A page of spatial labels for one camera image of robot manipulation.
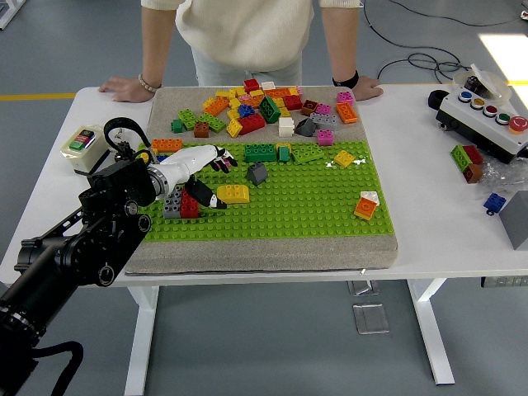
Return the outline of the person's left hand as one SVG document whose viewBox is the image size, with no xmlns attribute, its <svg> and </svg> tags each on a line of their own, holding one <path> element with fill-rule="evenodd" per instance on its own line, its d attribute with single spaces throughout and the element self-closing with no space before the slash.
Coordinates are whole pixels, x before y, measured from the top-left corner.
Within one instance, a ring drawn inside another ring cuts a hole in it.
<svg viewBox="0 0 528 396">
<path fill-rule="evenodd" d="M 366 101 L 380 97 L 384 93 L 378 79 L 366 76 L 359 77 L 358 83 L 354 86 L 352 91 L 357 101 Z"/>
</svg>

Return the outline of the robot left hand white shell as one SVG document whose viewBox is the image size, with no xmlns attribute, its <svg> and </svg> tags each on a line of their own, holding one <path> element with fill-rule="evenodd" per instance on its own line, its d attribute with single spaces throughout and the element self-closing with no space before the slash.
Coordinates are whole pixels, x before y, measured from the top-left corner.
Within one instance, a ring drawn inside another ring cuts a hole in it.
<svg viewBox="0 0 528 396">
<path fill-rule="evenodd" d="M 148 171 L 155 180 L 153 184 L 158 189 L 158 199 L 172 193 L 176 185 L 183 185 L 186 192 L 201 205 L 224 210 L 227 204 L 218 198 L 206 184 L 199 181 L 195 174 L 207 165 L 210 165 L 216 172 L 221 170 L 228 173 L 229 168 L 226 163 L 233 167 L 238 165 L 227 149 L 207 144 L 183 148 L 161 163 L 152 165 Z"/>
</svg>

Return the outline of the person's right hand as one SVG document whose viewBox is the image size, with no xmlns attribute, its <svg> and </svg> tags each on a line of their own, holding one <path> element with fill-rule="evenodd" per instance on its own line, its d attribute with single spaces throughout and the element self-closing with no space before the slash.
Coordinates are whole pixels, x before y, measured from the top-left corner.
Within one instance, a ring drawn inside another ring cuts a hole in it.
<svg viewBox="0 0 528 396">
<path fill-rule="evenodd" d="M 151 97 L 137 78 L 112 76 L 98 88 L 98 91 L 112 93 L 112 100 L 118 102 L 139 103 Z"/>
</svg>

